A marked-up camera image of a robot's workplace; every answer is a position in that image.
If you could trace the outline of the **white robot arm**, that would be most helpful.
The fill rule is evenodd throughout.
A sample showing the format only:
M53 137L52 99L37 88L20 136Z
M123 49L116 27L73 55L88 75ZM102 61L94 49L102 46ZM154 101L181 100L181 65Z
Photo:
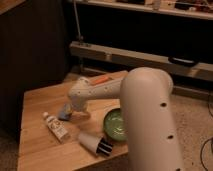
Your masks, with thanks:
M172 91L166 71L140 67L97 85L79 78L68 97L76 112L85 111L89 100L120 102L133 171L185 171L170 106Z

